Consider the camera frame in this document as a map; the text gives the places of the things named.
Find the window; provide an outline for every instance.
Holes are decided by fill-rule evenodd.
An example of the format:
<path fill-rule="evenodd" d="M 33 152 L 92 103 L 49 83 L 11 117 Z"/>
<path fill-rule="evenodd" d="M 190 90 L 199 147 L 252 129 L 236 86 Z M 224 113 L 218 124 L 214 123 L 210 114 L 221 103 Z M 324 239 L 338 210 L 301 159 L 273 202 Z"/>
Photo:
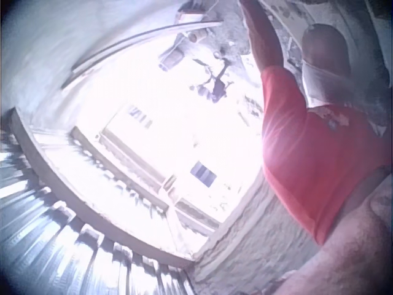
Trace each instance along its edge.
<path fill-rule="evenodd" d="M 207 187 L 211 187 L 217 178 L 217 175 L 202 165 L 201 162 L 197 162 L 190 172 Z"/>
<path fill-rule="evenodd" d="M 153 123 L 153 121 L 136 106 L 131 106 L 128 114 L 141 123 L 146 129 L 149 129 Z"/>

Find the person's arm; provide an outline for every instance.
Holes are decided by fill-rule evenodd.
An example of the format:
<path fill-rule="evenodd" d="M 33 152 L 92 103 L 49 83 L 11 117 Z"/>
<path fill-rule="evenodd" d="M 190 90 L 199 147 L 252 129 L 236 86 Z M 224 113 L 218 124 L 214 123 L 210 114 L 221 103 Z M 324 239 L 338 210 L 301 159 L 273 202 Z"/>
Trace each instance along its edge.
<path fill-rule="evenodd" d="M 390 174 L 274 295 L 387 294 L 392 277 L 391 221 Z"/>
<path fill-rule="evenodd" d="M 284 66 L 280 41 L 258 0 L 239 0 L 249 30 L 252 54 L 259 71 Z"/>

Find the face mask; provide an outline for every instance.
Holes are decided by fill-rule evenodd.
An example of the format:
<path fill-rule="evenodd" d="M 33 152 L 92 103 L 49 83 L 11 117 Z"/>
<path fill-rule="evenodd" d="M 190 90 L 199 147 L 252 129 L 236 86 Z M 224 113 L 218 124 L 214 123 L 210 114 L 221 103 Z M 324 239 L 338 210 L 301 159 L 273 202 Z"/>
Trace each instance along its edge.
<path fill-rule="evenodd" d="M 303 86 L 308 107 L 351 104 L 354 87 L 350 79 L 317 68 L 303 60 Z"/>

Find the person in red shirt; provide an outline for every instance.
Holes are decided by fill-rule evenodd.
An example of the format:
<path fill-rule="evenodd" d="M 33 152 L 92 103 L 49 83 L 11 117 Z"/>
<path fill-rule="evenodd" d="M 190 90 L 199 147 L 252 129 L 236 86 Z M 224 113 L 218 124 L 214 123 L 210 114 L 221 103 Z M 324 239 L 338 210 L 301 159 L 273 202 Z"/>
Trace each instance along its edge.
<path fill-rule="evenodd" d="M 341 263 L 337 258 L 343 263 L 353 263 L 354 259 L 364 258 L 356 253 L 360 249 L 370 254 L 370 260 L 359 266 L 362 271 L 381 265 L 383 269 L 391 252 L 391 244 L 386 244 L 384 238 L 392 230 L 392 131 L 388 126 L 377 132 L 364 113 L 351 107 L 356 99 L 362 99 L 362 93 L 356 92 L 351 81 L 345 38 L 328 25 L 316 24 L 305 31 L 302 74 L 306 95 L 303 96 L 294 76 L 284 68 L 278 36 L 263 7 L 258 0 L 239 1 L 249 29 L 252 54 L 262 76 L 265 177 L 294 219 L 319 245 L 326 245 L 314 259 L 316 262 L 305 266 L 303 273 L 319 282 L 320 286 L 313 288 L 319 290 L 321 275 L 328 277 L 334 270 L 345 270 L 344 265 L 337 265 Z M 386 189 L 389 178 L 390 190 Z M 372 208 L 379 218 L 375 222 L 375 216 L 370 218 L 369 212 L 372 201 L 366 200 L 376 194 L 374 190 L 383 181 L 381 199 L 387 197 L 387 202 L 383 213 Z M 370 238 L 376 233 L 384 238 Z M 340 247 L 344 247 L 343 252 L 336 253 Z M 323 263 L 320 257 L 326 258 Z M 353 272 L 345 274 L 353 278 L 352 282 L 357 280 Z M 291 294 L 315 292 L 305 292 L 303 288 Z"/>

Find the corrugated metal sheet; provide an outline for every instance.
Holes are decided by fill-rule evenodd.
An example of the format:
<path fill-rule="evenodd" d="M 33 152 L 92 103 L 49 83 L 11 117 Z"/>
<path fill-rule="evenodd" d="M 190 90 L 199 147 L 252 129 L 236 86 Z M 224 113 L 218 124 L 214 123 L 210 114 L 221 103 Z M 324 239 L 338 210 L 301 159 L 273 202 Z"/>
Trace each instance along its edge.
<path fill-rule="evenodd" d="M 39 184 L 9 135 L 2 133 L 1 143 L 1 271 L 18 292 L 193 294 L 185 273 L 133 253 L 82 222 Z"/>

